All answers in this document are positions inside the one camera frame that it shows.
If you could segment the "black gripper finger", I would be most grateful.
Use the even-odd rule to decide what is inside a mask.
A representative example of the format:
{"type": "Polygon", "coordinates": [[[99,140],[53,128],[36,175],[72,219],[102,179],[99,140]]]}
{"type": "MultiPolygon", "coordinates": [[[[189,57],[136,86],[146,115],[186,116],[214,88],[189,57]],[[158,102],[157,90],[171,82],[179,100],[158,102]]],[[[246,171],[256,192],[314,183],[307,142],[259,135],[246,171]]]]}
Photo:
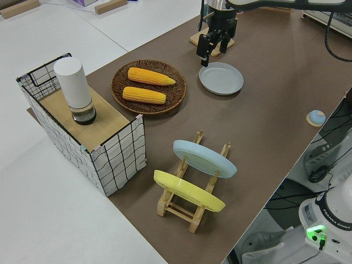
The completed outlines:
{"type": "Polygon", "coordinates": [[[197,44],[196,54],[201,58],[201,65],[204,67],[208,66],[209,57],[212,51],[216,48],[221,35],[219,32],[213,32],[208,34],[201,34],[197,44]]]}
{"type": "Polygon", "coordinates": [[[230,42],[230,36],[229,34],[226,32],[223,34],[221,42],[220,42],[220,48],[219,51],[222,54],[225,54],[227,52],[227,48],[228,48],[228,43],[230,42]]]}

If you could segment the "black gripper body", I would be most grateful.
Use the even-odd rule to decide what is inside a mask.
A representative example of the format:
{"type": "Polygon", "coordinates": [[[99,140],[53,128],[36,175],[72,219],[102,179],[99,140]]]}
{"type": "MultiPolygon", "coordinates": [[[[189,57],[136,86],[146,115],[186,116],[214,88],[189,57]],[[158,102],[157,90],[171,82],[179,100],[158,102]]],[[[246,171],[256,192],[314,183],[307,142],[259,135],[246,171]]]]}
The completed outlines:
{"type": "Polygon", "coordinates": [[[206,19],[209,31],[208,34],[212,39],[219,39],[222,37],[233,38],[237,26],[236,20],[237,11],[235,9],[214,9],[208,7],[206,19]]]}

